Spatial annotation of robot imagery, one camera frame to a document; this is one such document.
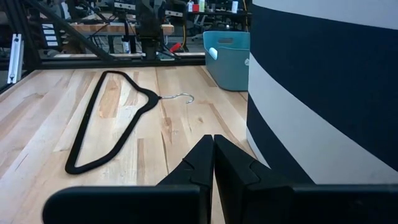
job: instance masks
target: wood grain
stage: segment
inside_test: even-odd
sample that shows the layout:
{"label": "wood grain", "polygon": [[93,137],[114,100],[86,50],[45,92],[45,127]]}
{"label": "wood grain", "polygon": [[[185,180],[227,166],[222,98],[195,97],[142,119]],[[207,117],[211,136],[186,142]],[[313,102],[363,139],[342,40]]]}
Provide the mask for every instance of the wood grain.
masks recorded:
{"label": "wood grain", "polygon": [[[97,30],[100,30],[102,27],[105,26],[105,24],[77,24],[77,23],[72,23],[70,24],[75,30],[81,33],[92,33],[92,32],[97,32]],[[135,34],[136,33],[136,28],[135,24],[131,24],[129,26],[129,32]],[[163,35],[172,35],[174,33],[174,26],[169,25],[169,24],[163,24],[162,25],[163,29]],[[100,33],[117,33],[124,35],[126,31],[124,30],[124,24],[114,24],[112,23],[111,25],[108,25],[104,28],[102,28],[99,32]]]}
{"label": "wood grain", "polygon": [[[183,52],[183,53],[175,53],[179,56],[205,56],[204,52],[197,52],[197,53],[190,53],[190,52]],[[135,53],[135,54],[110,54],[115,57],[141,57],[141,53]],[[96,57],[95,54],[58,54],[55,57],[59,58],[69,58],[69,57]]]}
{"label": "wood grain", "polygon": [[[76,185],[155,185],[204,134],[222,134],[254,156],[246,141],[245,94],[219,89],[204,67],[119,68],[160,100],[139,120],[122,151],[82,175],[65,162],[87,103],[104,71],[36,72],[0,95],[0,223],[41,223],[46,199]],[[108,75],[96,100],[77,165],[105,155],[147,102],[118,75]],[[212,223],[224,223],[216,183]]]}
{"label": "wood grain", "polygon": [[[102,13],[102,15],[103,15],[105,18],[107,18],[107,19],[109,19],[110,17],[113,16],[112,13],[106,13],[106,12],[105,12],[105,13]],[[136,19],[136,15],[132,15],[132,14],[127,14],[126,17],[127,17],[127,19],[130,20],[130,21]],[[101,18],[100,18],[97,14],[92,14],[92,15],[86,16],[86,17],[84,17],[83,19],[101,20]]]}

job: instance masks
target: white label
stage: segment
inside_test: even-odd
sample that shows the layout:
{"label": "white label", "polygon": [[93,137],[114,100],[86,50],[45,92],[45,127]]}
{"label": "white label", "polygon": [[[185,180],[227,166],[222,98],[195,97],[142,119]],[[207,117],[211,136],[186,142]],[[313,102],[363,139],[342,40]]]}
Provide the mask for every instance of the white label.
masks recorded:
{"label": "white label", "polygon": [[237,13],[238,12],[238,1],[233,1],[232,2],[232,13]]}
{"label": "white label", "polygon": [[136,5],[132,4],[125,4],[125,3],[114,3],[115,7],[121,8],[121,9],[130,9],[130,10],[136,10]]}
{"label": "white label", "polygon": [[130,44],[129,42],[123,42],[123,52],[126,54],[130,53]]}
{"label": "white label", "polygon": [[53,46],[58,46],[58,42],[47,42],[47,45],[48,46],[51,46],[51,47],[53,47]]}
{"label": "white label", "polygon": [[56,36],[45,36],[46,40],[57,40]]}
{"label": "white label", "polygon": [[110,25],[111,26],[124,26],[124,23],[122,23],[122,22],[111,22]]}
{"label": "white label", "polygon": [[181,12],[174,12],[174,11],[169,11],[169,10],[166,10],[165,14],[168,15],[168,16],[176,16],[176,17],[182,17],[183,16],[183,14]]}
{"label": "white label", "polygon": [[188,12],[193,11],[193,2],[188,2]]}
{"label": "white label", "polygon": [[55,34],[54,30],[43,30],[44,34]]}
{"label": "white label", "polygon": [[42,24],[42,27],[44,29],[48,29],[48,28],[54,29],[54,25],[53,24]]}

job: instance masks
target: blue stripe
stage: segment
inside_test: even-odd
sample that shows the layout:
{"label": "blue stripe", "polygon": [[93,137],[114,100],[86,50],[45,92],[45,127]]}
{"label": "blue stripe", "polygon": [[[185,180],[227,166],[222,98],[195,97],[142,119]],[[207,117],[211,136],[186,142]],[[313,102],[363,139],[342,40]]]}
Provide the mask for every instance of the blue stripe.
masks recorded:
{"label": "blue stripe", "polygon": [[398,170],[398,30],[255,5],[252,12],[251,53],[263,69]]}
{"label": "blue stripe", "polygon": [[262,118],[250,94],[248,98],[248,129],[272,170],[296,183],[314,183]]}

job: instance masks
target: metal frame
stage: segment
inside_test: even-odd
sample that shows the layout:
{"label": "metal frame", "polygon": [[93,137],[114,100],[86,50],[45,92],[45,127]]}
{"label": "metal frame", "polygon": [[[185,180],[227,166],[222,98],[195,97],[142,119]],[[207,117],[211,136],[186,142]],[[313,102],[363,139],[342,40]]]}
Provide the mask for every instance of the metal frame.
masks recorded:
{"label": "metal frame", "polygon": [[12,35],[10,66],[8,68],[8,84],[15,84],[21,80],[22,64],[24,59],[24,40],[21,34]]}
{"label": "metal frame", "polygon": [[[62,20],[53,12],[47,10],[36,0],[2,0],[4,9],[9,18],[10,25],[16,34],[22,34],[25,51],[23,70],[46,70],[46,69],[79,69],[79,68],[119,68],[119,67],[157,67],[157,66],[179,66],[179,65],[204,65],[204,55],[180,56],[181,59],[173,61],[145,61],[140,57],[114,57],[104,50],[98,48],[86,37],[75,30],[68,22]],[[24,10],[28,4],[38,9],[43,15],[51,19],[59,28],[77,38],[87,49],[93,52],[96,58],[40,58],[38,48],[29,29],[29,21]],[[0,70],[7,70],[8,63],[0,62]]]}
{"label": "metal frame", "polygon": [[[22,73],[22,75],[21,75],[21,79],[25,78],[26,76],[28,76],[32,72],[33,72],[33,70],[24,71],[24,73]],[[5,91],[7,91],[8,89],[10,89],[14,85],[15,84],[11,83],[11,84],[5,84],[4,86],[0,86],[0,95],[2,93],[4,93]]]}

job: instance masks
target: bottle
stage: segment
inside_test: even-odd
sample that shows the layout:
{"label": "bottle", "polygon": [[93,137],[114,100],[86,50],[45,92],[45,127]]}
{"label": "bottle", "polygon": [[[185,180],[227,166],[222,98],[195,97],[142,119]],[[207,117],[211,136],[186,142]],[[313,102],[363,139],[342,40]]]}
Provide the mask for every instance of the bottle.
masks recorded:
{"label": "bottle", "polygon": [[205,0],[199,0],[199,12],[205,11]]}

